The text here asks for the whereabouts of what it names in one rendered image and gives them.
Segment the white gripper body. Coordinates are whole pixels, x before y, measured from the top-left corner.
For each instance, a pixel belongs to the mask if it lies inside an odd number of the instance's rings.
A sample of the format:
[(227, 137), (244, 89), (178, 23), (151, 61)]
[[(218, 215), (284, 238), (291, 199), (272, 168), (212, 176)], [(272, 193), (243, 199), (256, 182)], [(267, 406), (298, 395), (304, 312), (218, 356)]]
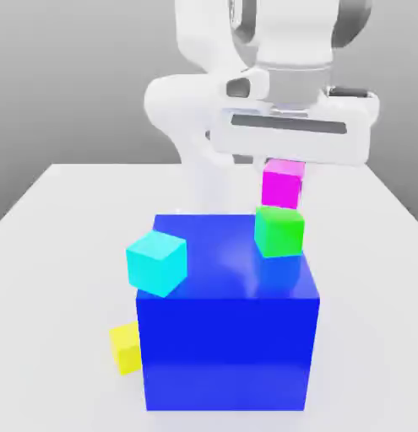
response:
[(226, 154), (363, 165), (379, 110), (373, 92), (328, 88), (305, 110), (224, 109), (209, 129), (210, 142)]

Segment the small green cube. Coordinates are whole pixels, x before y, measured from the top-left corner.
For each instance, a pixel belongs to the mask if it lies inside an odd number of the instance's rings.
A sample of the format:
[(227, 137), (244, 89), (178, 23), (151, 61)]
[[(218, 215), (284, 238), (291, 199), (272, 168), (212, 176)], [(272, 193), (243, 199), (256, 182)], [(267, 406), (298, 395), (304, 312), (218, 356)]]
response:
[(300, 256), (304, 228), (305, 220), (295, 209), (256, 208), (254, 240), (264, 258)]

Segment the small yellow cube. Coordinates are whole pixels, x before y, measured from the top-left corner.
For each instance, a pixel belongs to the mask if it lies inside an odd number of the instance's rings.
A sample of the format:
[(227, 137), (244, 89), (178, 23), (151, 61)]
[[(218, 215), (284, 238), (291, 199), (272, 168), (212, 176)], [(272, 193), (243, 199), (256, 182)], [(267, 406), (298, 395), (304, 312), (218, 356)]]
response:
[(138, 323), (114, 327), (109, 331), (111, 350), (121, 375), (140, 370), (142, 367)]

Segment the small cyan cube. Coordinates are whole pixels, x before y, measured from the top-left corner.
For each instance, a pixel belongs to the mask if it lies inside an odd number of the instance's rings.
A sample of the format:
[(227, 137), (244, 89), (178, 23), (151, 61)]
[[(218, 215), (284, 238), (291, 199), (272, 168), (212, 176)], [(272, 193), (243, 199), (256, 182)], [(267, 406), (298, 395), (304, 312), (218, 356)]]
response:
[(187, 242), (151, 230), (126, 249), (128, 281), (165, 298), (187, 277)]

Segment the large blue box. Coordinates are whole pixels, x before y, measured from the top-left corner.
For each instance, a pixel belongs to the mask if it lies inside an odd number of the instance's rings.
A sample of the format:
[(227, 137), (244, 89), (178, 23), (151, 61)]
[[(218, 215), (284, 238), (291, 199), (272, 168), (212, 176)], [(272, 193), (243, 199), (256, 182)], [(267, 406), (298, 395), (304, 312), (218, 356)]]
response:
[(304, 256), (264, 258), (251, 215), (173, 215), (156, 230), (187, 242), (187, 278), (138, 293), (150, 411), (301, 411), (320, 297)]

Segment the small magenta cube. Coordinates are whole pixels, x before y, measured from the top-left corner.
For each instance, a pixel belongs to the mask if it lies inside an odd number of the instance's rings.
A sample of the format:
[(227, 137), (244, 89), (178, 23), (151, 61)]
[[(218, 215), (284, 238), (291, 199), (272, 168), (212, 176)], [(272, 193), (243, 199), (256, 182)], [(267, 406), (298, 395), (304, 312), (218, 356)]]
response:
[(304, 162), (270, 159), (263, 169), (261, 203), (297, 209), (305, 166)]

